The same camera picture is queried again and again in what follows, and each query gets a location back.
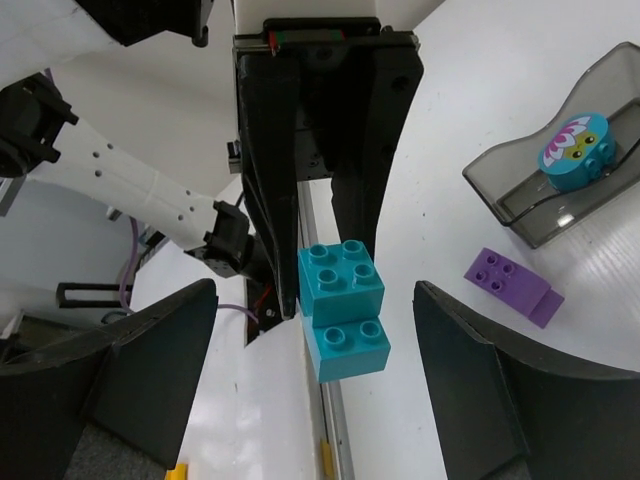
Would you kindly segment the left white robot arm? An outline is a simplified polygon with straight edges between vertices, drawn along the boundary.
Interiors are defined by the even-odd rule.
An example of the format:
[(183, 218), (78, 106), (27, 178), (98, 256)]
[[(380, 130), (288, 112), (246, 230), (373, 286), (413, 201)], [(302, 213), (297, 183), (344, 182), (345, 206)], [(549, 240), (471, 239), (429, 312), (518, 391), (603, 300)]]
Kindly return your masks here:
[(87, 195), (155, 227), (210, 268), (273, 287), (295, 315), (300, 182), (329, 178), (342, 239), (373, 252), (395, 150), (424, 67), (411, 31), (372, 1), (231, 5), (247, 211), (216, 205), (113, 146), (72, 110), (48, 67), (170, 32), (203, 48), (210, 1), (5, 1), (1, 174)]

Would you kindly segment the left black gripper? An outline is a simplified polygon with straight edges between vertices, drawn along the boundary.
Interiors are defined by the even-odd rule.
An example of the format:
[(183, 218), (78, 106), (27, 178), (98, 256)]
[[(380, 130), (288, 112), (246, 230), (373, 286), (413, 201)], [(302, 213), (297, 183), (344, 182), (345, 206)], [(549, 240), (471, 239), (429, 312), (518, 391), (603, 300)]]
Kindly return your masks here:
[(342, 241), (375, 255), (397, 145), (424, 73), (411, 31), (373, 17), (268, 19), (237, 35), (242, 186), (280, 312), (296, 314), (300, 181), (333, 176)]

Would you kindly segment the teal arch lego brick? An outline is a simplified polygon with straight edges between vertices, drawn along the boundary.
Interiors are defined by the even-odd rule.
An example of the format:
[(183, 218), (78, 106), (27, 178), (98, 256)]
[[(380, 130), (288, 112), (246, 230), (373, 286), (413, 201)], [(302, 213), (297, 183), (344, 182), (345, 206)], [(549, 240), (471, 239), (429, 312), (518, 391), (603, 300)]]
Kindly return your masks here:
[(588, 112), (569, 118), (540, 151), (537, 163), (552, 187), (571, 192), (599, 179), (615, 154), (609, 120)]

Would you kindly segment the teal stepped lego brick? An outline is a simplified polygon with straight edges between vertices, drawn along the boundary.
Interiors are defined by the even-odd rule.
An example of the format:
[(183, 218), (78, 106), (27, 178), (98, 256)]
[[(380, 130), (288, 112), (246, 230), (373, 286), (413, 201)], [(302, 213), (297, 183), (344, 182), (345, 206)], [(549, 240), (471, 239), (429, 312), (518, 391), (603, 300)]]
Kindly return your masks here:
[(385, 369), (391, 345), (380, 321), (385, 286), (357, 240), (298, 251), (301, 321), (321, 334), (327, 381)]

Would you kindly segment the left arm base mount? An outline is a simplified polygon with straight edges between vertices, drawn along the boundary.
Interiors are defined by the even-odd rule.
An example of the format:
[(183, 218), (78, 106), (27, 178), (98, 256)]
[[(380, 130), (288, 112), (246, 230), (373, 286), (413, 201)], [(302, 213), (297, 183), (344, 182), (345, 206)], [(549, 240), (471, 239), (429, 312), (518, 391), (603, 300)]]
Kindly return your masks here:
[(249, 319), (246, 326), (246, 345), (283, 322), (277, 294), (272, 285), (245, 280), (246, 307), (257, 317)]

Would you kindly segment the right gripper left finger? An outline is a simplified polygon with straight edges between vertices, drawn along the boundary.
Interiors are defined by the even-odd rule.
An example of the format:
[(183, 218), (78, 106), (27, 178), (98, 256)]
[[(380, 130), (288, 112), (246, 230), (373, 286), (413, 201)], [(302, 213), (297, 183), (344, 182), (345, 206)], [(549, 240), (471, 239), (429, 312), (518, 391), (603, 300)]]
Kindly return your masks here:
[(218, 307), (198, 280), (1, 365), (4, 479), (162, 479), (175, 468)]

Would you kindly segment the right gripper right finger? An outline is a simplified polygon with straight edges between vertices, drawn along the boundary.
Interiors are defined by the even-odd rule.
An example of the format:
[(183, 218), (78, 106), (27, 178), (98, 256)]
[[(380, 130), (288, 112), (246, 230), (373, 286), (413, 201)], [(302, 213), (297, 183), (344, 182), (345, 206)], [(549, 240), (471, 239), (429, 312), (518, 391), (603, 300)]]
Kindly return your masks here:
[(413, 312), (448, 478), (638, 478), (638, 372), (545, 346), (427, 281)]

